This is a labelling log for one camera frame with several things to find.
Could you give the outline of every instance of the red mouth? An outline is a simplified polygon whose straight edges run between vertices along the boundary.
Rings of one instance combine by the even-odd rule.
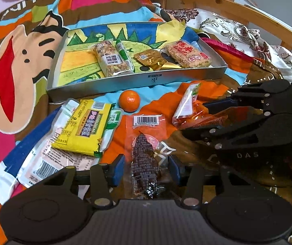
[[[0,102],[5,115],[10,122],[13,121],[14,114],[14,81],[12,74],[12,63],[14,52],[12,39],[8,42],[2,57],[0,58]]]

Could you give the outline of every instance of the cartoon face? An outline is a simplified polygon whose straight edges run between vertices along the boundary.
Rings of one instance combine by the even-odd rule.
[[[67,31],[60,16],[48,12],[26,35],[19,25],[0,45],[0,131],[15,134],[29,123],[35,106],[35,83],[47,78],[62,36]]]

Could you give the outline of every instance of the white patterned fabric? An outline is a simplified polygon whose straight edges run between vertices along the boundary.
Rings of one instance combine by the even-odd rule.
[[[269,45],[261,38],[258,29],[248,29],[241,23],[203,9],[166,11],[188,27],[214,35],[221,42],[248,56],[271,62],[279,68],[284,79],[292,82],[292,53],[282,46]]]

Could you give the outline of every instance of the rice cracker package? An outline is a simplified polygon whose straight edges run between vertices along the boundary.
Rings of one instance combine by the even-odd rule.
[[[101,139],[112,104],[81,100],[52,147],[101,157]]]

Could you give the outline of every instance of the beef jerky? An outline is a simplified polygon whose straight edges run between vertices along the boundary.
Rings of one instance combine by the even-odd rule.
[[[147,199],[155,197],[160,170],[154,158],[153,146],[143,133],[137,136],[132,150],[131,171],[134,194]]]

